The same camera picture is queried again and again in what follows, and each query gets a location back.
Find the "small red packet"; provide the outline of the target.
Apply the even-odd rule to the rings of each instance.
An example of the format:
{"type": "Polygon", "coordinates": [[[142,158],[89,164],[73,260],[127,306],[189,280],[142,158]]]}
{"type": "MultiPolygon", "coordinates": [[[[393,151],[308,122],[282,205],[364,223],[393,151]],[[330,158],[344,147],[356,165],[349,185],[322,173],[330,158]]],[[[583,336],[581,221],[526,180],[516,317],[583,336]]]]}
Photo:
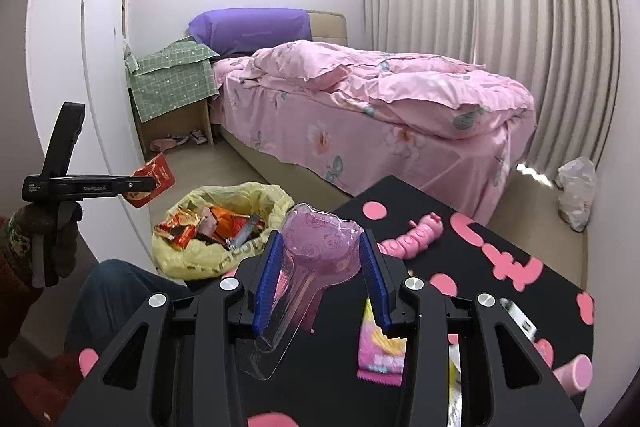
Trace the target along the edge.
{"type": "Polygon", "coordinates": [[[153,199],[173,187],[176,182],[163,153],[157,154],[139,168],[134,173],[134,177],[141,181],[136,182],[134,189],[124,195],[126,201],[134,208],[148,205],[153,199]]]}

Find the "red gold snack bag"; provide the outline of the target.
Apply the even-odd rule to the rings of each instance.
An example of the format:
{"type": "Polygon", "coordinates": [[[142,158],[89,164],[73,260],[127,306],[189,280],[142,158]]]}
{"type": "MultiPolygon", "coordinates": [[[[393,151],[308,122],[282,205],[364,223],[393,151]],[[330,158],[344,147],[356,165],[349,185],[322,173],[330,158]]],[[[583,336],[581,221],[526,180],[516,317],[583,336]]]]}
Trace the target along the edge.
{"type": "Polygon", "coordinates": [[[154,227],[154,233],[160,236],[172,248],[183,251],[191,239],[198,234],[202,217],[191,210],[178,209],[167,219],[154,227]]]}

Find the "green white snack bag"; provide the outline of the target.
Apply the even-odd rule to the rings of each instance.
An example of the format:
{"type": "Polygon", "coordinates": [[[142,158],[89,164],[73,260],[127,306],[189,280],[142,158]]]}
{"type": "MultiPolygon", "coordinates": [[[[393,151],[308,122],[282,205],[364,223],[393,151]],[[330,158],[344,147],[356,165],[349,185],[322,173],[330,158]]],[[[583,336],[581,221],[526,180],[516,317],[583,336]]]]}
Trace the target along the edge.
{"type": "Polygon", "coordinates": [[[537,332],[534,322],[524,313],[524,311],[513,300],[508,298],[500,299],[501,306],[510,315],[511,319],[521,329],[523,334],[533,343],[537,332]]]}

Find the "yellow plastic trash bag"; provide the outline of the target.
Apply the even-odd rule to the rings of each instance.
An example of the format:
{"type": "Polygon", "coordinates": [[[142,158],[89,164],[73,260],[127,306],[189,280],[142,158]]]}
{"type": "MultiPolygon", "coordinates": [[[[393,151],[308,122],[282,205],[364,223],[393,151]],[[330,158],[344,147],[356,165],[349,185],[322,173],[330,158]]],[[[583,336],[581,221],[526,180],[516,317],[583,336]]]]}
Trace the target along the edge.
{"type": "Polygon", "coordinates": [[[280,186],[246,182],[232,186],[204,186],[180,199],[163,220],[178,209],[202,217],[198,234],[177,251],[153,232],[152,259],[166,277],[203,280],[235,269],[262,253],[269,233],[282,227],[294,199],[280,186]]]}

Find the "pink snack packet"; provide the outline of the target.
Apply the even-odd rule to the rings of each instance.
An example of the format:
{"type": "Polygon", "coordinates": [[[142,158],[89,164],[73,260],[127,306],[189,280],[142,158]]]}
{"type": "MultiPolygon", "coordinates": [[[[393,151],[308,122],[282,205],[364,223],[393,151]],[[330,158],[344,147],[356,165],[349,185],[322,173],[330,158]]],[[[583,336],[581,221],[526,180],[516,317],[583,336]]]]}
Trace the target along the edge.
{"type": "Polygon", "coordinates": [[[367,299],[359,334],[357,377],[370,383],[399,387],[406,346],[406,338],[388,338],[383,334],[367,299]]]}

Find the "pink caterpillar toy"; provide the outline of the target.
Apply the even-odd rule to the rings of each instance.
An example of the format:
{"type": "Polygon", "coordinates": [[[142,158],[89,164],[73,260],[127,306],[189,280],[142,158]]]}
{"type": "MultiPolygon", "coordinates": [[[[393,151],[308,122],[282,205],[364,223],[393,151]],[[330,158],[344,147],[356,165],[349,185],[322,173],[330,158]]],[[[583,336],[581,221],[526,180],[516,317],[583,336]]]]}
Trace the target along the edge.
{"type": "Polygon", "coordinates": [[[444,233],[442,218],[434,212],[423,216],[418,222],[409,221],[409,231],[397,239],[385,239],[378,243],[378,249],[383,255],[402,260],[415,258],[421,251],[426,251],[431,243],[439,239],[444,233]]]}

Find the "cardboard bedside box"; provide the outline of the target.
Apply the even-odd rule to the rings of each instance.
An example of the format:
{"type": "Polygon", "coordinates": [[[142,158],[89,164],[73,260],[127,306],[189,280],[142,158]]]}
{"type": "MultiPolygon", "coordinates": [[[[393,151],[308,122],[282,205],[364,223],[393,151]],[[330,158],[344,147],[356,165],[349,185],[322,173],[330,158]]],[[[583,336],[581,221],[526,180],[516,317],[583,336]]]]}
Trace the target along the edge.
{"type": "Polygon", "coordinates": [[[187,135],[192,130],[201,130],[208,143],[212,143],[213,132],[207,98],[174,109],[147,122],[140,120],[137,109],[134,108],[132,111],[134,112],[134,124],[136,125],[142,153],[145,157],[151,154],[150,145],[152,141],[164,139],[170,134],[187,135]]]}

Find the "green checked cloth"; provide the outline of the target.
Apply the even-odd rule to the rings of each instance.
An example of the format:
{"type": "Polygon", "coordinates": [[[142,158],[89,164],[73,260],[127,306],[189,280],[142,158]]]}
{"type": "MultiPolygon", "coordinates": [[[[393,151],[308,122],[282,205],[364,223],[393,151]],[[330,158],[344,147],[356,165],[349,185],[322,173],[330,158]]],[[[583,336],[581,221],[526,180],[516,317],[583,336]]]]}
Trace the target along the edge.
{"type": "Polygon", "coordinates": [[[218,54],[191,37],[145,56],[135,56],[125,44],[124,57],[141,122],[218,94],[212,67],[218,54]]]}

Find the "pink floral bed duvet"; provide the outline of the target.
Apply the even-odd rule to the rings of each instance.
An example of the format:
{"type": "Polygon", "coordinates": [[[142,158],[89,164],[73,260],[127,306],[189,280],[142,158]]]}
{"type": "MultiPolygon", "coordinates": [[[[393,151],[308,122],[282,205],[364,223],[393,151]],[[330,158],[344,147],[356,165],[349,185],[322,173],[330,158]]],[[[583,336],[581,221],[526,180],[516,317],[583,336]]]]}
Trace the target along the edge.
{"type": "Polygon", "coordinates": [[[536,127],[521,83],[437,54],[298,40],[213,72],[213,122],[257,159],[352,196],[396,176],[480,222],[536,127]]]}

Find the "pink cylindrical cup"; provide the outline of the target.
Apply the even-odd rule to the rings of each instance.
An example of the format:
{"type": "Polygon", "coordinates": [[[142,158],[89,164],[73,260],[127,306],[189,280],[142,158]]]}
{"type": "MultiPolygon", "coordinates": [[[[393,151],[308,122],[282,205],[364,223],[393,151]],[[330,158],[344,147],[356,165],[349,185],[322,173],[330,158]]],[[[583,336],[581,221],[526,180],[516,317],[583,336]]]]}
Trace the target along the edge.
{"type": "Polygon", "coordinates": [[[574,397],[589,388],[593,377],[592,362],[587,355],[581,353],[572,361],[555,369],[553,374],[564,391],[570,397],[574,397]]]}

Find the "white plastic bag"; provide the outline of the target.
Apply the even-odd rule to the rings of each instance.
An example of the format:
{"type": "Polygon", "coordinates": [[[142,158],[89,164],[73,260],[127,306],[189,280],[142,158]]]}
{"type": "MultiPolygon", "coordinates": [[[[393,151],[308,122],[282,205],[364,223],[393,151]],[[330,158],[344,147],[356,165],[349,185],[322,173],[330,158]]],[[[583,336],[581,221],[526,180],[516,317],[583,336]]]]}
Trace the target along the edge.
{"type": "Polygon", "coordinates": [[[558,169],[554,182],[560,217],[573,231],[585,231],[597,192],[596,166],[588,157],[575,158],[558,169]]]}

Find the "purple pillow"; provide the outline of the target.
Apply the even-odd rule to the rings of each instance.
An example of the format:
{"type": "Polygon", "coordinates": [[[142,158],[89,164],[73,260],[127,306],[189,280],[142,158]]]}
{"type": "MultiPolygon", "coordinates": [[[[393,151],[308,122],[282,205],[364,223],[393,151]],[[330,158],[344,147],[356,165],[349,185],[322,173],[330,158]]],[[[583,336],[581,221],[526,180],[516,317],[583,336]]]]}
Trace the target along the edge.
{"type": "Polygon", "coordinates": [[[285,8],[220,9],[194,17],[189,32],[218,55],[253,54],[282,43],[312,40],[307,11],[285,8]]]}

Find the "beige bed headboard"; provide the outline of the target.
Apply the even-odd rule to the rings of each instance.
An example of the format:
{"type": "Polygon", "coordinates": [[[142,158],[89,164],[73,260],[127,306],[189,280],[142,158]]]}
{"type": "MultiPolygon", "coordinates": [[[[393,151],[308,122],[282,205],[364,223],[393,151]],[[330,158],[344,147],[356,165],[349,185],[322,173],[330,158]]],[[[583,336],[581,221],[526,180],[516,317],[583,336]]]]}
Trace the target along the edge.
{"type": "Polygon", "coordinates": [[[314,41],[348,45],[346,18],[343,14],[307,11],[310,20],[311,37],[314,41]]]}

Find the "beige pleated curtain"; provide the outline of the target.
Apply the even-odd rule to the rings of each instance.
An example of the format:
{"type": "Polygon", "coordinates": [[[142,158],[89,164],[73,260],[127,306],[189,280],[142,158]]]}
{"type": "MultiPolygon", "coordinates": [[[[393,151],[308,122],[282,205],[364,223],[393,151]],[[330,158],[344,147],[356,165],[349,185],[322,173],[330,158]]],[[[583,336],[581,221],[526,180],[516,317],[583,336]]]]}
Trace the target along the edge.
{"type": "Polygon", "coordinates": [[[599,160],[620,75],[618,0],[364,0],[370,48],[447,55],[523,83],[537,128],[526,162],[599,160]]]}

